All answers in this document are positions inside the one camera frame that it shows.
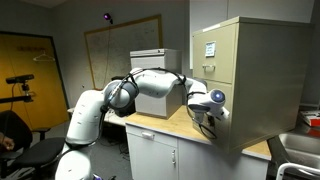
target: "cabinet handle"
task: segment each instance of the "cabinet handle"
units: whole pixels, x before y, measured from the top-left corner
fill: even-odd
[[[172,151],[172,164],[176,164],[176,150]]]
[[[146,139],[153,140],[154,139],[154,134],[148,133],[148,132],[142,132],[142,137]]]
[[[212,68],[212,71],[214,71],[216,69],[216,66],[212,64],[202,64],[202,68],[204,71],[207,71],[207,68]]]

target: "robotic arm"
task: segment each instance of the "robotic arm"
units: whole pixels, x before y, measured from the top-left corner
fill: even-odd
[[[187,107],[194,113],[189,115],[196,123],[201,124],[205,115],[219,120],[228,118],[222,91],[207,92],[204,81],[159,71],[169,72],[161,68],[135,68],[123,80],[110,82],[102,91],[89,90],[81,95],[72,115],[56,179],[95,178],[91,172],[90,149],[100,136],[105,113],[109,108],[129,107],[139,93],[161,98],[168,95],[174,85],[182,85],[187,92]]]

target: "camera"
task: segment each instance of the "camera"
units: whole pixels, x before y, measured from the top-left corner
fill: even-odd
[[[33,74],[27,74],[22,76],[15,76],[6,78],[6,82],[8,84],[15,84],[15,83],[26,83],[27,80],[34,79]]]

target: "chair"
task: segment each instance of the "chair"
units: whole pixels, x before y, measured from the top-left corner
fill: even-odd
[[[0,131],[15,142],[12,151],[2,148],[0,152],[1,178],[5,178],[22,168],[34,168],[29,175],[41,175],[42,167],[52,164],[61,153],[65,138],[45,139],[50,128],[31,131],[25,122],[13,111],[0,112]],[[40,141],[31,146],[33,132],[40,133]]]

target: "countertop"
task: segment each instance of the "countertop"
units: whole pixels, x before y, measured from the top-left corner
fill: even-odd
[[[125,123],[200,143],[212,144],[205,136],[193,128],[193,122],[188,116],[186,106],[181,106],[169,119],[134,113],[125,118]],[[271,160],[271,153],[266,141],[245,148],[242,153]]]

